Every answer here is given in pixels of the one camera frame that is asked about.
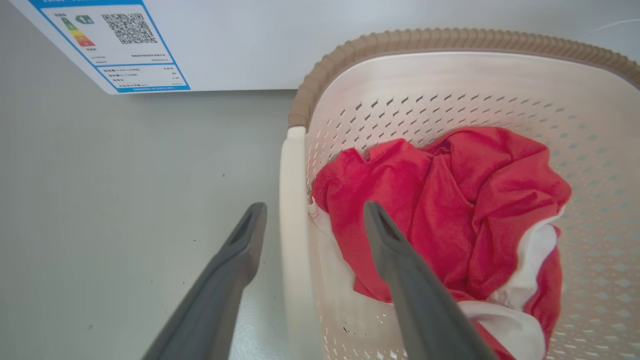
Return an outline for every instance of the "white laundry basket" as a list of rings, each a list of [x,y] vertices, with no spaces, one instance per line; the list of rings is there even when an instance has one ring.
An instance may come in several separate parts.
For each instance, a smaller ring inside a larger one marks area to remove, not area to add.
[[[282,148],[285,303],[295,359],[406,359],[394,307],[352,290],[307,215],[318,171],[344,149],[424,146],[463,126],[544,143],[572,186],[555,222],[564,293],[547,359],[640,359],[640,67],[611,51],[508,31],[371,34],[305,78]]]

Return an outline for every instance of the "gray floor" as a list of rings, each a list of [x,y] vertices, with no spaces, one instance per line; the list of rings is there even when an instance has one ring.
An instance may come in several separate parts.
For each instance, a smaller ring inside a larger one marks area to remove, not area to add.
[[[268,226],[230,358],[289,358],[294,92],[106,95],[5,0],[0,65],[0,359],[139,359],[255,201]]]

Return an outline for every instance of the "clothing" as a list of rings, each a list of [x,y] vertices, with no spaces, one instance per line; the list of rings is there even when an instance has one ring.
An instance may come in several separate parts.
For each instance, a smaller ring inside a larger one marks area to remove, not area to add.
[[[394,140],[366,160],[348,149],[316,176],[314,221],[330,219],[354,290],[390,302],[362,211],[365,201],[379,202],[496,353],[541,359],[562,286],[559,233],[548,223],[571,195],[548,157],[544,145],[497,127],[459,129],[423,149]],[[531,351],[518,350],[519,341]]]

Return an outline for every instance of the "sticker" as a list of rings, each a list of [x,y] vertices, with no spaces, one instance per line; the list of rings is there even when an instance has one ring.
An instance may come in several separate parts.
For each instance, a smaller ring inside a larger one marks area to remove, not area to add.
[[[29,0],[118,92],[190,90],[142,0]]]

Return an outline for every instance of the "basket rim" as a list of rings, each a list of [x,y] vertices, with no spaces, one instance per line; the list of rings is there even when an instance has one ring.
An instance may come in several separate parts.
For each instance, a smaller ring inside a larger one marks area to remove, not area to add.
[[[546,35],[490,29],[435,28],[371,33],[323,56],[305,76],[289,110],[289,127],[309,128],[329,84],[357,63],[372,58],[438,51],[493,51],[572,61],[613,72],[640,88],[640,65],[626,56],[582,42]]]

